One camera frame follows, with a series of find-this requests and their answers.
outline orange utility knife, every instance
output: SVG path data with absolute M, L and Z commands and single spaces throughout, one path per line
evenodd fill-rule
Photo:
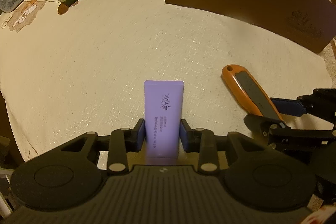
M 283 120 L 271 99 L 247 69 L 239 65 L 227 65 L 222 70 L 222 79 L 248 113 Z

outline circular pad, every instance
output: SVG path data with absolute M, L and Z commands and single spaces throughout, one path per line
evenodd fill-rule
M 283 212 L 307 205 L 316 180 L 305 164 L 287 155 L 251 152 L 230 165 L 224 183 L 249 207 Z
M 53 211 L 87 201 L 101 181 L 97 166 L 80 153 L 50 151 L 20 165 L 10 185 L 20 203 Z

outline purple tube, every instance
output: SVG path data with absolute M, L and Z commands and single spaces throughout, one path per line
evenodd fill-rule
M 179 151 L 183 81 L 145 81 L 146 164 L 174 165 Z

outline cartoon print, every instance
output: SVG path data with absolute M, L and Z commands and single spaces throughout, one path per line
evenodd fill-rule
M 31 24 L 45 3 L 46 1 L 38 0 L 24 1 L 20 7 L 14 11 L 12 18 L 8 21 L 7 26 L 9 30 L 19 32 L 24 26 Z

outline cosmetic tube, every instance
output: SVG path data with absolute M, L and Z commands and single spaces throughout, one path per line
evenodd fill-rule
M 175 165 L 183 81 L 145 81 L 146 164 Z

